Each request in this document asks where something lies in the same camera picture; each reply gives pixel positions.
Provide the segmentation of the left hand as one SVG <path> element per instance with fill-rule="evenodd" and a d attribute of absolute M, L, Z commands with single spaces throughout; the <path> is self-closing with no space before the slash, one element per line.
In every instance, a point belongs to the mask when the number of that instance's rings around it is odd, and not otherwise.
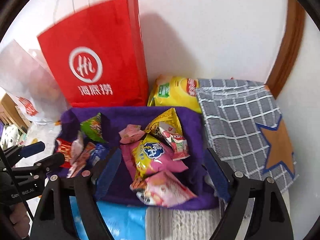
<path fill-rule="evenodd" d="M 29 236 L 30 218 L 23 203 L 18 203 L 11 207 L 12 213 L 10 221 L 13 224 L 15 231 L 24 239 Z"/>

